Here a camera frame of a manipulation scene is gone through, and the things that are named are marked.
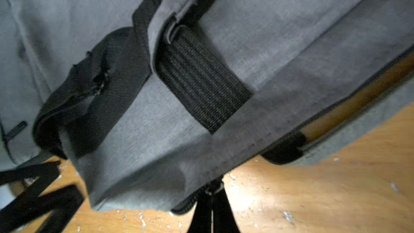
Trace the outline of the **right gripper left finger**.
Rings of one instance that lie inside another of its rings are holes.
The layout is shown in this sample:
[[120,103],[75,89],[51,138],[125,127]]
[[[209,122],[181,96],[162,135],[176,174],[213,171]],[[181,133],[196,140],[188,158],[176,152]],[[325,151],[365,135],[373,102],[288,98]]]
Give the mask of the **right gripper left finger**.
[[202,195],[187,233],[212,233],[212,196]]

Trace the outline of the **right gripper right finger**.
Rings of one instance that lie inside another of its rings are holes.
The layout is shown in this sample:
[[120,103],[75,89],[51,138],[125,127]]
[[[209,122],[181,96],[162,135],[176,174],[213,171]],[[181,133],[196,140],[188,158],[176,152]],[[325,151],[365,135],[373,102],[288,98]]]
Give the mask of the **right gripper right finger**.
[[225,189],[213,196],[212,216],[214,233],[240,233]]

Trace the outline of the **grey bag with straps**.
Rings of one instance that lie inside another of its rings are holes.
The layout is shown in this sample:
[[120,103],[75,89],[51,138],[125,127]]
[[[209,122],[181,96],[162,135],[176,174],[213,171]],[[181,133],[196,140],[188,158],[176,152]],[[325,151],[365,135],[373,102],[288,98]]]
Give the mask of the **grey bag with straps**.
[[414,0],[1,0],[1,232],[84,197],[183,215],[256,155],[313,165],[414,99]]

